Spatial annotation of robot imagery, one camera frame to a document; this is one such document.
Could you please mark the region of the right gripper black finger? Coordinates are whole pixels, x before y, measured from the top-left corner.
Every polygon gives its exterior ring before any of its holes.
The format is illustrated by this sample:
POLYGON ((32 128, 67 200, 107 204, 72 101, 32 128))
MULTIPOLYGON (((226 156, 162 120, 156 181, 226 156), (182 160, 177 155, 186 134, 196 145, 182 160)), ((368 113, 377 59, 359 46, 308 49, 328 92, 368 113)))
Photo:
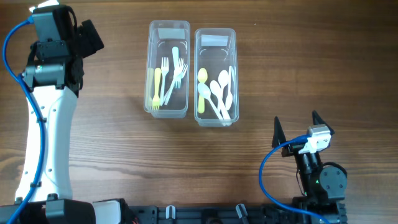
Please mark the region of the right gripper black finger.
POLYGON ((286 138, 285 138, 284 131, 282 129, 279 118, 276 116, 274 118, 274 134, 273 134, 273 138, 272 138, 272 147, 277 147, 285 142, 286 142, 286 138))
POLYGON ((316 110, 313 110, 313 111, 312 111, 312 120, 313 120, 313 124, 314 124, 314 125, 324 124, 324 125, 326 125, 327 128, 330 130, 330 134, 331 134, 331 135, 334 135, 334 134, 335 134, 334 129, 333 129, 331 126, 329 126, 329 125, 321 118, 321 116, 317 113, 316 110))

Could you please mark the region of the thick-handled white spoon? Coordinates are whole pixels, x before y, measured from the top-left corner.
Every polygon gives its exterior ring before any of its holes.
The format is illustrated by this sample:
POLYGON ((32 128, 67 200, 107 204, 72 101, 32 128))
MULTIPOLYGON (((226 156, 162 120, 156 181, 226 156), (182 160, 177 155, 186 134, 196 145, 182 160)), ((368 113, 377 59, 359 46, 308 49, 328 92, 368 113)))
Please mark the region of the thick-handled white spoon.
POLYGON ((229 76, 230 76, 230 80, 229 80, 229 84, 228 84, 228 95, 226 97, 226 109, 229 111, 231 106, 232 106, 232 102, 233 102, 233 94, 231 91, 231 87, 232 84, 234 83, 235 77, 234 77, 234 68, 232 66, 229 67, 229 76))

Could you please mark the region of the yellow plastic fork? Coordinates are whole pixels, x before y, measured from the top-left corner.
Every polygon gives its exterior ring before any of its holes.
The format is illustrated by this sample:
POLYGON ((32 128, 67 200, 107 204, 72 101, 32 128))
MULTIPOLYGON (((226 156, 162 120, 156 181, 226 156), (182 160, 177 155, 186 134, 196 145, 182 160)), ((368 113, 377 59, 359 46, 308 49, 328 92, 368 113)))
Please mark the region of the yellow plastic fork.
POLYGON ((153 110, 158 110, 160 108, 159 85, 161 76, 161 69, 156 68, 154 71, 154 97, 152 99, 153 110))

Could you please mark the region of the white spoon bowl down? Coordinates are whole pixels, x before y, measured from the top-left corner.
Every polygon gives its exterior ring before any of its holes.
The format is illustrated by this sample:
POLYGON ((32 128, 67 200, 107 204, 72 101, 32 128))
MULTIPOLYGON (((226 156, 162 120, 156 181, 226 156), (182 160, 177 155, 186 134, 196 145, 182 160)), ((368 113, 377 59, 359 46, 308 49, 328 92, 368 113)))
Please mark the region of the white spoon bowl down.
POLYGON ((215 80, 210 82, 210 97, 207 99, 207 104, 210 110, 208 112, 210 119, 213 119, 214 122, 217 120, 221 126, 230 126, 232 124, 231 116, 223 101, 221 86, 215 80))

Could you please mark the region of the white spoon bowl up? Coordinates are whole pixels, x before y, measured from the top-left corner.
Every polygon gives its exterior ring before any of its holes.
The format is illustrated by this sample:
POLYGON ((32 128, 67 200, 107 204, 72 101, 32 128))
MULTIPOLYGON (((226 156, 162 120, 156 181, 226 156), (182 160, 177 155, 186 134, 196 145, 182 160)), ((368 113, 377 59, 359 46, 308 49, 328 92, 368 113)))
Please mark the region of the white spoon bowl up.
POLYGON ((220 84, 221 87, 221 94, 224 93, 224 87, 229 84, 230 76, 229 73, 226 70, 222 70, 218 76, 218 83, 220 84))

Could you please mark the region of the thin-handled white spoon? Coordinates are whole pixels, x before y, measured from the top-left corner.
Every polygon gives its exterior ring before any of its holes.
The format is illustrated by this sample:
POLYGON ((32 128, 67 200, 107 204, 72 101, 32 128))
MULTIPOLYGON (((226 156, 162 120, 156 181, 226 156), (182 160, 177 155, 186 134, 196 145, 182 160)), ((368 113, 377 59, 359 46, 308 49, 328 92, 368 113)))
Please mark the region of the thin-handled white spoon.
POLYGON ((200 118, 198 124, 200 126, 208 126, 208 127, 226 126, 226 123, 223 122, 222 115, 217 110, 215 104, 211 100, 211 90, 209 89, 209 87, 207 85, 205 85, 204 83, 199 83, 198 84, 198 92, 199 92, 200 96, 202 96, 204 99, 209 101, 211 107, 213 108, 215 115, 217 115, 217 117, 219 119, 219 121, 215 121, 214 119, 209 120, 209 119, 200 118))

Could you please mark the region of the pale blue plastic fork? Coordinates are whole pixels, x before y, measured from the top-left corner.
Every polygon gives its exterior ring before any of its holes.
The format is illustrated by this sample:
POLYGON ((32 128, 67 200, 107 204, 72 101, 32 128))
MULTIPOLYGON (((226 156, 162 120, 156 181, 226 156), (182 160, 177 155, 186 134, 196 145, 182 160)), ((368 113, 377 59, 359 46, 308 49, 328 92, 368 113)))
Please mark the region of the pale blue plastic fork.
MULTIPOLYGON (((172 48, 172 57, 173 57, 173 61, 174 61, 174 70, 177 68, 178 65, 178 60, 179 60, 179 49, 177 46, 172 48)), ((176 83, 175 83, 175 88, 178 88, 178 85, 180 84, 180 80, 181 78, 179 78, 176 83)))

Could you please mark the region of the thin white plastic fork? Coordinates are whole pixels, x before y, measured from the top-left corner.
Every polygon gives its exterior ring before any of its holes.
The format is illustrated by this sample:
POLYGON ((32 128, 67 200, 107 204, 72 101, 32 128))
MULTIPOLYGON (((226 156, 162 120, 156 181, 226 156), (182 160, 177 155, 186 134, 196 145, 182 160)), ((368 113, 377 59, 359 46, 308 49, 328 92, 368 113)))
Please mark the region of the thin white plastic fork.
POLYGON ((179 78, 183 75, 183 73, 184 72, 186 72, 187 71, 187 65, 186 64, 184 64, 184 66, 183 66, 183 71, 182 71, 182 73, 180 74, 180 76, 179 76, 179 78))

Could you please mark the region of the yellow plastic spoon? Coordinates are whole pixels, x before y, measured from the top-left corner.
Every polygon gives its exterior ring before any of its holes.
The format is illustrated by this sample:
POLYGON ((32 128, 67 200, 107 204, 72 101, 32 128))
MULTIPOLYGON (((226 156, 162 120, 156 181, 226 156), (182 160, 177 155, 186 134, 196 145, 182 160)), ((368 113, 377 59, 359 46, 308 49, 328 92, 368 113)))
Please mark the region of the yellow plastic spoon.
MULTIPOLYGON (((198 71, 198 81, 199 83, 205 83, 208 78, 208 73, 205 68, 201 68, 198 71)), ((202 114, 205 111, 205 99, 202 97, 201 94, 199 94, 198 97, 198 113, 202 114)))

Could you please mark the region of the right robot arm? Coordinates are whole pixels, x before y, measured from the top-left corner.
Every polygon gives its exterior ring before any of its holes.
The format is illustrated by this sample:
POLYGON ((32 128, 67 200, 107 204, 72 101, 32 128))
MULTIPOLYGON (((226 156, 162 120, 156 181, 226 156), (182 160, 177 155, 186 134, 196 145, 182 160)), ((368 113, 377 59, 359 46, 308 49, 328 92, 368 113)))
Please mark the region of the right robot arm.
POLYGON ((292 199, 292 206, 324 217, 329 223, 346 223, 345 199, 347 171, 335 162, 322 162, 320 153, 330 147, 335 131, 316 111, 308 127, 309 140, 290 143, 282 148, 282 157, 293 156, 302 195, 292 199))

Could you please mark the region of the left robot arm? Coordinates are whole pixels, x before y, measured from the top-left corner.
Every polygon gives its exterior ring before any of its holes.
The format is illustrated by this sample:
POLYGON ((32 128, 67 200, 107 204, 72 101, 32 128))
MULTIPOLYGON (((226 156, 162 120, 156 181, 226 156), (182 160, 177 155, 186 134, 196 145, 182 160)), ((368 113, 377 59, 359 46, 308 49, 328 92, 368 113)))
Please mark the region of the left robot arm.
POLYGON ((14 203, 1 207, 2 223, 132 223, 123 199, 73 199, 70 129, 83 87, 83 59, 104 47, 93 23, 78 22, 70 6, 46 1, 31 8, 34 25, 24 71, 14 76, 29 109, 24 169, 14 203))

